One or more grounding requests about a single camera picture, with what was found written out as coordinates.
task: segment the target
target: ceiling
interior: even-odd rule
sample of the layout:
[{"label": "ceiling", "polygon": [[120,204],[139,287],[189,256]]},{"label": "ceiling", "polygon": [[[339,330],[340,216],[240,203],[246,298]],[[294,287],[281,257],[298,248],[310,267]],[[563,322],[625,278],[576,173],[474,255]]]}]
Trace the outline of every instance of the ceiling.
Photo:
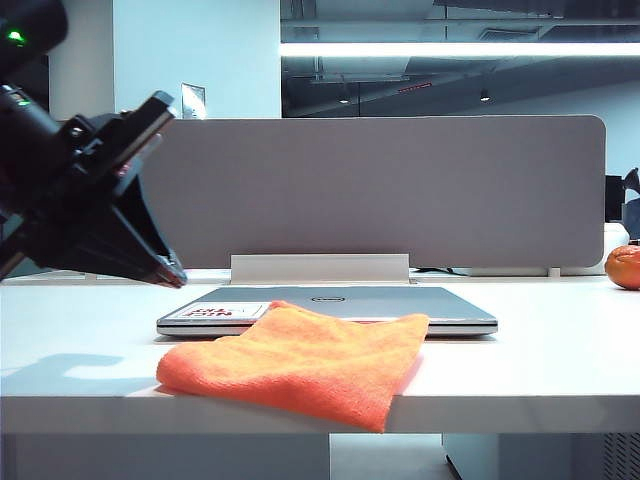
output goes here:
[{"label": "ceiling", "polygon": [[[639,25],[635,0],[281,0],[282,42],[640,41]],[[639,74],[619,59],[284,58],[283,116],[446,114],[482,88],[512,101]]]}]

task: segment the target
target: desk surface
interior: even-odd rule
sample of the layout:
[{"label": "desk surface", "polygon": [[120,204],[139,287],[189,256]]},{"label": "desk surface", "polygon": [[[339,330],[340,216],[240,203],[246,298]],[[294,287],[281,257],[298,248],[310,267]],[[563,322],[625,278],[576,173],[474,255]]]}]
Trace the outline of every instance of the desk surface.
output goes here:
[{"label": "desk surface", "polygon": [[[155,320],[226,281],[180,290],[97,281],[0,287],[5,433],[314,433],[354,428],[156,390],[173,343]],[[484,339],[429,339],[389,432],[640,431],[640,292],[606,277],[425,277],[500,321]]]}]

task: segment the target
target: fluorescent light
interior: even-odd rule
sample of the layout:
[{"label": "fluorescent light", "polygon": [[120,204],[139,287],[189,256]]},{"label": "fluorescent light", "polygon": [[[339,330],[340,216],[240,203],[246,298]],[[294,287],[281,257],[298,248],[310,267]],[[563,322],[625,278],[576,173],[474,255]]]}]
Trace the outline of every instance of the fluorescent light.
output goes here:
[{"label": "fluorescent light", "polygon": [[281,57],[616,57],[640,43],[281,43]]}]

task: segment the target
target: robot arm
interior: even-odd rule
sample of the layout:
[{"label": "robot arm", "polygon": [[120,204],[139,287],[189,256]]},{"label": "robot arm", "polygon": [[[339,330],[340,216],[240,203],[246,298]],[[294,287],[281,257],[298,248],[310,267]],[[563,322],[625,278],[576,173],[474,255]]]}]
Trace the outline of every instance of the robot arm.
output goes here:
[{"label": "robot arm", "polygon": [[29,257],[41,267],[179,288],[186,275],[138,177],[174,118],[173,99],[159,91],[133,112],[60,125],[2,79],[64,38],[64,9],[58,0],[19,5],[0,12],[0,217],[22,219],[0,245],[0,280]]}]

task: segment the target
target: wall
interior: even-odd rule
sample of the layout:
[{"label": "wall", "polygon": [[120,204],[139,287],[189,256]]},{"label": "wall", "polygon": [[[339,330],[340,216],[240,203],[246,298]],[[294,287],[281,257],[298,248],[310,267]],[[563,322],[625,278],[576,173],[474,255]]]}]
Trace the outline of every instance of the wall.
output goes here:
[{"label": "wall", "polygon": [[280,5],[261,0],[64,0],[69,35],[50,55],[57,119],[135,109],[180,84],[210,117],[279,118]]},{"label": "wall", "polygon": [[640,166],[640,81],[531,98],[506,104],[483,104],[454,115],[593,114],[607,128],[607,174],[626,175]]},{"label": "wall", "polygon": [[280,117],[280,5],[264,0],[113,0],[115,106],[180,84],[206,88],[209,117]]},{"label": "wall", "polygon": [[64,0],[69,33],[49,55],[49,108],[58,120],[114,111],[111,0]]}]

